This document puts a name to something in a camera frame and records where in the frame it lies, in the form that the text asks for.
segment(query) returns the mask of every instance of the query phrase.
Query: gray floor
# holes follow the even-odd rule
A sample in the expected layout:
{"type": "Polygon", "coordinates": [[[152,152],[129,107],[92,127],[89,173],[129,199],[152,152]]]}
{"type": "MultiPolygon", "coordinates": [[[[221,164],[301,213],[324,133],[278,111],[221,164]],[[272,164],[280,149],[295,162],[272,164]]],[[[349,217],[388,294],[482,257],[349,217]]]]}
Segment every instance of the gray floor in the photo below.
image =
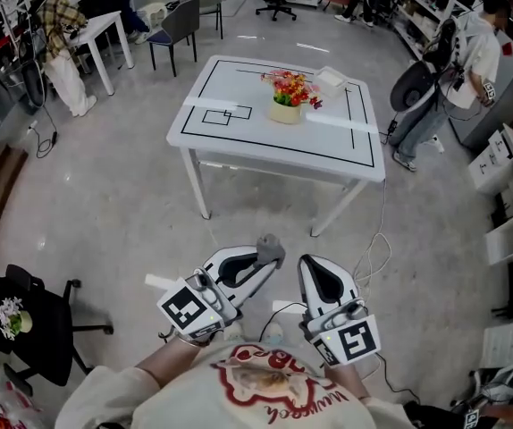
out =
{"type": "MultiPolygon", "coordinates": [[[[52,103],[58,144],[45,159],[31,157],[14,187],[0,224],[0,274],[9,263],[22,265],[55,291],[69,278],[82,279],[76,320],[108,318],[115,325],[112,337],[77,334],[76,344],[90,363],[131,366],[161,344],[157,332],[168,325],[156,308],[160,292],[143,283],[147,273],[187,276],[218,248],[276,234],[288,258],[244,309],[248,336],[254,337],[274,299],[299,299],[296,261],[301,254],[328,257],[351,271],[377,230],[383,185],[365,189],[337,222],[312,239],[313,218],[338,190],[252,172],[204,168],[214,215],[205,221],[198,213],[179,152],[167,145],[165,135],[211,55],[308,68],[331,65],[368,84],[381,130],[393,116],[391,87],[410,59],[393,32],[343,24],[332,17],[332,8],[326,13],[297,8],[297,21],[280,15],[272,22],[264,13],[255,16],[260,0],[243,2],[227,0],[225,15],[236,15],[224,18],[224,40],[212,18],[202,20],[198,63],[184,42],[176,47],[177,79],[165,49],[156,49],[153,71],[148,47],[133,46],[133,70],[107,66],[116,87],[113,97],[96,73],[85,79],[98,96],[86,117],[66,119],[63,104],[52,103]],[[297,42],[327,52],[298,47],[297,42]]],[[[49,132],[47,120],[41,115],[39,120],[38,129],[49,132]]],[[[383,233],[392,258],[372,280],[369,307],[377,316],[391,382],[445,407],[463,389],[468,370],[478,365],[483,330],[492,324],[490,309],[503,301],[504,281],[485,263],[483,234],[489,229],[491,205],[473,190],[467,175],[470,156],[449,126],[440,138],[445,154],[421,147],[417,174],[395,164],[390,148],[384,148],[383,233]]],[[[21,141],[32,145],[29,137],[21,141]]],[[[386,247],[378,242],[374,267],[386,256],[386,247]]],[[[301,343],[298,317],[278,319],[289,341],[301,343]]],[[[360,370],[367,374],[376,366],[369,358],[360,370]]],[[[32,382],[38,401],[53,415],[80,380],[74,365],[64,389],[40,379],[32,382]]],[[[366,383],[384,399],[408,398],[388,391],[383,370],[366,383]]]]}

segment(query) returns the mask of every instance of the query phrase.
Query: white box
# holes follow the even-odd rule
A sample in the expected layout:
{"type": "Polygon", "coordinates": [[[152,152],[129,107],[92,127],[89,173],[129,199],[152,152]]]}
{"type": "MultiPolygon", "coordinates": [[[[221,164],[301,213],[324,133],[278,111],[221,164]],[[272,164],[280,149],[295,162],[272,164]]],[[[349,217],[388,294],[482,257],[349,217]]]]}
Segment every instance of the white box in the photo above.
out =
{"type": "Polygon", "coordinates": [[[339,96],[346,88],[348,77],[332,67],[324,67],[316,72],[313,83],[320,88],[320,93],[328,97],[339,96]]]}

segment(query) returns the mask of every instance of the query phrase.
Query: flower pot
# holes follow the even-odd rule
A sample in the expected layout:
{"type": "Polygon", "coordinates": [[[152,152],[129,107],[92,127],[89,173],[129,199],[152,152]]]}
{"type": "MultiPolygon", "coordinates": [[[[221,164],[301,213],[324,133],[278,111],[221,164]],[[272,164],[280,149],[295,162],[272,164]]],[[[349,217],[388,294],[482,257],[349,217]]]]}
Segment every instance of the flower pot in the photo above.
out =
{"type": "Polygon", "coordinates": [[[30,332],[30,329],[32,329],[32,317],[29,312],[21,310],[21,332],[30,332]]]}
{"type": "Polygon", "coordinates": [[[283,124],[298,124],[300,122],[300,105],[280,105],[273,100],[273,104],[268,111],[268,117],[283,124]]]}

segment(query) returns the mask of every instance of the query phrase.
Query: white shoe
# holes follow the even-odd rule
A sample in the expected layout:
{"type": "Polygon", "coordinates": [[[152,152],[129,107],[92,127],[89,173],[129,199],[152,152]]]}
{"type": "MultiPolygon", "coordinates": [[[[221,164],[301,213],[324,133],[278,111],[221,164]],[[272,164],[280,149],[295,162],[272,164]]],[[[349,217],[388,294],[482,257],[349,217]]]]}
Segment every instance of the white shoe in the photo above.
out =
{"type": "Polygon", "coordinates": [[[243,333],[242,325],[240,325],[239,321],[233,321],[230,326],[224,328],[223,340],[234,342],[245,341],[243,333]]]}
{"type": "Polygon", "coordinates": [[[401,159],[401,156],[399,155],[398,151],[393,152],[393,160],[407,168],[410,172],[417,172],[416,165],[411,161],[406,162],[403,159],[401,159]]]}
{"type": "Polygon", "coordinates": [[[431,145],[432,147],[437,148],[439,151],[439,154],[443,154],[445,152],[445,148],[443,147],[442,143],[437,138],[437,135],[433,135],[432,139],[428,139],[427,141],[423,142],[424,145],[431,145]]]}
{"type": "Polygon", "coordinates": [[[342,21],[342,22],[346,22],[348,24],[350,24],[352,22],[352,18],[345,18],[344,16],[342,16],[341,14],[336,14],[334,16],[334,19],[337,20],[337,21],[342,21]]]}
{"type": "Polygon", "coordinates": [[[127,36],[128,43],[133,43],[139,37],[139,32],[137,30],[133,30],[130,35],[127,36]]]}
{"type": "Polygon", "coordinates": [[[284,341],[284,330],[278,323],[270,323],[263,332],[263,343],[269,345],[282,345],[284,341]]]}
{"type": "Polygon", "coordinates": [[[138,39],[135,40],[135,44],[141,45],[142,43],[145,43],[149,37],[151,37],[151,30],[149,32],[140,33],[138,39]]]}
{"type": "Polygon", "coordinates": [[[84,113],[80,113],[80,116],[85,116],[86,114],[88,114],[88,111],[94,107],[96,102],[97,102],[96,96],[89,96],[88,97],[88,108],[86,108],[86,111],[84,113]]]}

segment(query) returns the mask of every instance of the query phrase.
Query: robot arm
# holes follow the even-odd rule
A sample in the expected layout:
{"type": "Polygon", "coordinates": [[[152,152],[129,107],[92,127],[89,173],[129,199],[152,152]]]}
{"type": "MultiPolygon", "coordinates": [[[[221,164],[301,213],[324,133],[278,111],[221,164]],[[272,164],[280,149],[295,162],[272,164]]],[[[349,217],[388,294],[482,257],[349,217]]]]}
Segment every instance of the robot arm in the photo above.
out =
{"type": "Polygon", "coordinates": [[[198,341],[242,318],[240,307],[281,268],[285,251],[269,234],[256,246],[225,248],[157,302],[179,335],[198,341]]]}
{"type": "Polygon", "coordinates": [[[305,338],[328,366],[344,366],[381,349],[375,317],[346,270],[323,257],[299,260],[299,281],[307,311],[300,324],[305,338]]]}

